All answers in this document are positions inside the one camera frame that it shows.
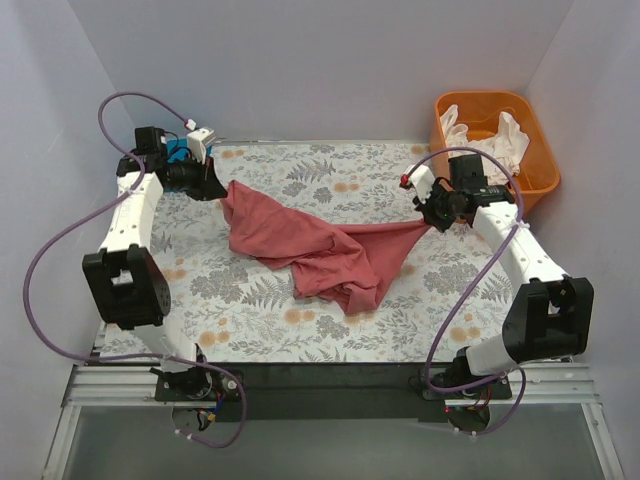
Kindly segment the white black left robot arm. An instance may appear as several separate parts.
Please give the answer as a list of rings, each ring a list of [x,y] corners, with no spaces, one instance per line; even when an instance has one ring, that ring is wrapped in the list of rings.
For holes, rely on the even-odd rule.
[[[183,193],[196,201],[223,199],[209,148],[213,129],[196,128],[186,136],[186,156],[172,160],[165,130],[135,130],[131,156],[120,159],[117,186],[126,199],[114,210],[108,233],[93,254],[83,258],[82,270],[98,311],[107,324],[135,335],[160,355],[154,373],[170,389],[200,400],[213,388],[205,356],[189,340],[173,340],[166,320],[171,310],[168,282],[149,248],[156,207],[165,191]]]

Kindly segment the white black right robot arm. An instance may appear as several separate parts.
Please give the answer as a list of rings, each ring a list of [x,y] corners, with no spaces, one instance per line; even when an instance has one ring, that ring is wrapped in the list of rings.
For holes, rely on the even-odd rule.
[[[463,220],[492,249],[493,255],[456,302],[444,322],[450,324],[494,264],[500,264],[513,289],[513,303],[501,332],[462,349],[441,372],[424,367],[424,384],[438,394],[475,397],[500,375],[532,361],[572,357],[588,344],[594,288],[572,277],[545,252],[524,221],[524,199],[514,180],[491,186],[483,163],[489,154],[455,148],[448,177],[438,177],[428,155],[401,177],[415,192],[413,203],[426,224],[440,232]]]

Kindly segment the red t shirt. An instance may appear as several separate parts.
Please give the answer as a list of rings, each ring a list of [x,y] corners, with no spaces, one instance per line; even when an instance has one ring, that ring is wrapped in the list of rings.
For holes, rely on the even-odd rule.
[[[336,225],[232,181],[221,200],[231,251],[272,270],[291,269],[296,298],[337,303],[347,315],[376,310],[430,226],[422,220]]]

